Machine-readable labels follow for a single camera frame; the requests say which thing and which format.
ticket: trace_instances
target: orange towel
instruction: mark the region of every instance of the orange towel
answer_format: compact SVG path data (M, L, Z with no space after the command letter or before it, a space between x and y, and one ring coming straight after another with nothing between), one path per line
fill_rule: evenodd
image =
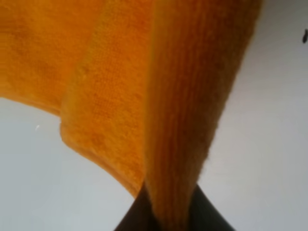
M61 117L63 141L166 230L188 207L261 0L3 0L0 96Z

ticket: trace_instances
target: white background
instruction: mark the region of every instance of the white background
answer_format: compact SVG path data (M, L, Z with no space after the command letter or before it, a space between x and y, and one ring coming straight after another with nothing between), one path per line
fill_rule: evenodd
M307 230L307 27L307 0L265 1L201 175L237 230ZM62 143L59 123L0 99L1 231L111 231L133 202Z

